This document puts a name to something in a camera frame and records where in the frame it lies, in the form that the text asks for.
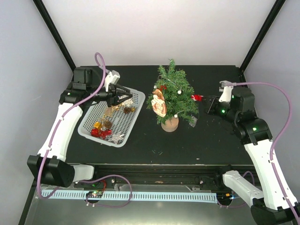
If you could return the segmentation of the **white plastic basket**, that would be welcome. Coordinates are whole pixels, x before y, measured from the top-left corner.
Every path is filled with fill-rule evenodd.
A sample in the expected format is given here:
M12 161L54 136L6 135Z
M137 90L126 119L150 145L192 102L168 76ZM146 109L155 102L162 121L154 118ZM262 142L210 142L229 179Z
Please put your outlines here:
M141 111L141 108L145 101L145 94L143 92L130 88L130 93L133 95L133 104L131 106L135 108L134 112L125 114L123 112L123 108L120 107L118 110L115 110L111 114L111 116L107 116L104 118L103 115L108 109L107 103L93 102L93 105L87 110L86 114L84 115L82 121L78 126L78 134L87 139L107 146L112 146L116 148L124 146L127 139L129 138L130 132L137 120L139 112ZM102 123L105 120L109 120L110 122L112 122L112 134L121 132L125 135L124 140L121 140L117 144L115 144L113 142L108 141L112 137L112 135L107 136L104 140L102 138L93 137L90 135L91 130L94 128L94 123L97 121Z

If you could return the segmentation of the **red santa figure ornament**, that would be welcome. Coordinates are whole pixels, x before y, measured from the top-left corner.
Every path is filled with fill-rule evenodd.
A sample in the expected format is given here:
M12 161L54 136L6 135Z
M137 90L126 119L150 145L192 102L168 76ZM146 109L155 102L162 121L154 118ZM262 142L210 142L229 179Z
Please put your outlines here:
M201 102L203 100L202 95L193 94L191 95L192 100Z

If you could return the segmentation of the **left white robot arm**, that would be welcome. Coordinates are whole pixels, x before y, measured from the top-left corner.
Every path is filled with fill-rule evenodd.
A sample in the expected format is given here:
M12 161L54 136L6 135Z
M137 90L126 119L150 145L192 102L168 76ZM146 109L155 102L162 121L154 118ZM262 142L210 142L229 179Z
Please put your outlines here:
M85 106L94 102L115 106L123 102L121 96L132 97L129 89L118 84L118 72L112 70L103 76L99 72L97 67L75 68L73 81L60 95L57 116L45 143L37 155L27 160L38 188L42 184L67 188L81 180L90 187L100 183L101 176L93 166L65 162L68 144Z

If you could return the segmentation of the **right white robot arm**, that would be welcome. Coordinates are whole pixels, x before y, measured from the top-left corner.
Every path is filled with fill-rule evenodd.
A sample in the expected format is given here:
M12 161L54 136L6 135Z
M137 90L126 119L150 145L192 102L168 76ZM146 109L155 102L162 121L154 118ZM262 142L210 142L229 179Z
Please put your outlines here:
M258 225L279 225L300 220L300 203L291 192L275 151L266 121L257 117L255 96L246 87L225 87L222 95L203 97L207 114L231 123L255 167L261 189L243 178L236 170L214 175L214 186L233 190L249 207Z

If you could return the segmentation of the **wooden bauble ornament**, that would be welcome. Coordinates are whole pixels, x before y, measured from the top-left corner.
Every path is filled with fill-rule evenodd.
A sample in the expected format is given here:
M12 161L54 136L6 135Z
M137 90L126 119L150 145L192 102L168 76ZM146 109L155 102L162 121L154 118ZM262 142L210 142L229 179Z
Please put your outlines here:
M165 99L163 93L159 89L153 91L153 99L151 100L151 105L153 111L160 117L165 117L167 113Z

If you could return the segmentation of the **red berry sprig ornament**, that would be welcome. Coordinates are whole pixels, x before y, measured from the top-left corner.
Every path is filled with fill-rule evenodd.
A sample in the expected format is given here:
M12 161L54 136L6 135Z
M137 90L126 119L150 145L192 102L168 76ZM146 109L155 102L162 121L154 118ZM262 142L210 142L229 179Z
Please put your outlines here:
M166 90L166 86L165 85L161 85L160 87L159 87L159 89L162 91L162 90Z

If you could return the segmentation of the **small green christmas tree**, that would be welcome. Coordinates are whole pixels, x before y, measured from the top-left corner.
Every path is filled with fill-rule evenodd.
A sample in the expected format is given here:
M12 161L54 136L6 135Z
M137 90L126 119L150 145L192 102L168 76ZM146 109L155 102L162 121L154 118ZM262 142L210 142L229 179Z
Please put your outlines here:
M163 118L153 111L151 105L152 93L155 89L159 89L161 85L166 86L166 90L162 90L167 109L166 116ZM199 113L198 104L191 98L193 94L195 94L195 91L187 80L186 72L181 69L178 70L175 60L170 59L167 67L162 65L158 67L157 81L146 101L147 109L155 114L157 124L164 131L174 132L179 126L179 119L192 122L193 116Z

